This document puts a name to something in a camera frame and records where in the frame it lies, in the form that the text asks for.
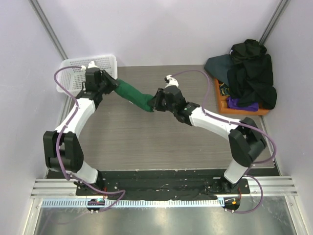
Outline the green t shirt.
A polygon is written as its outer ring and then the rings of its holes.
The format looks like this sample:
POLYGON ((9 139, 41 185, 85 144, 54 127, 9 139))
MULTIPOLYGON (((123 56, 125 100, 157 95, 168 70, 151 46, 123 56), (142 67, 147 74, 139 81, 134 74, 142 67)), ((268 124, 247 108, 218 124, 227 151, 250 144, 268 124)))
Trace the green t shirt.
POLYGON ((150 94, 144 94, 129 83, 118 79, 118 86, 114 90, 120 97, 128 100, 140 109, 146 112, 153 112, 153 108, 148 104, 154 97, 150 94))

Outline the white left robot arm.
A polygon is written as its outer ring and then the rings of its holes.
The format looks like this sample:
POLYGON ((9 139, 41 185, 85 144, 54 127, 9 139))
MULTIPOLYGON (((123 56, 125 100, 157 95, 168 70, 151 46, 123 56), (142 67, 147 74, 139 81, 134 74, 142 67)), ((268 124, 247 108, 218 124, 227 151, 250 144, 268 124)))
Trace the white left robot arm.
POLYGON ((78 95, 72 97, 74 107, 54 131, 44 133, 45 164, 50 170, 61 171, 66 179, 73 177, 87 183, 89 192, 100 195, 104 189, 102 174, 85 162, 79 136, 103 95, 113 92, 118 82, 96 65, 80 69, 85 73, 85 81, 78 95))

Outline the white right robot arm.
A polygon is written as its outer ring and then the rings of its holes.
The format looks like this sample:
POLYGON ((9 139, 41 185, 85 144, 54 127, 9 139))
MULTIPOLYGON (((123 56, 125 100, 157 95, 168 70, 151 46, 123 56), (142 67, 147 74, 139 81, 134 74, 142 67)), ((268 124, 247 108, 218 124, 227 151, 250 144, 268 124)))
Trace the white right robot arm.
POLYGON ((186 101, 176 86, 159 88, 148 105, 156 111, 171 112, 179 122, 203 128, 229 142, 232 161, 221 177, 221 188, 226 193, 238 188, 238 182, 267 146, 252 119, 236 120, 209 112, 186 101))

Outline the white plastic basket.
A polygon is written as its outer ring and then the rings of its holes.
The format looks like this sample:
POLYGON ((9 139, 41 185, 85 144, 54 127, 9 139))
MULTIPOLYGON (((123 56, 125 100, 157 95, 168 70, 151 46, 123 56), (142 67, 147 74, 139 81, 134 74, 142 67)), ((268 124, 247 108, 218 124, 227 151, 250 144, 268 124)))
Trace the white plastic basket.
POLYGON ((112 78, 117 79, 117 59, 114 55, 100 55, 66 59, 61 62, 60 68, 71 66, 62 70, 57 75, 57 81, 73 96, 77 96, 85 82, 85 72, 81 66, 87 67, 93 61, 101 70, 105 70, 112 78))

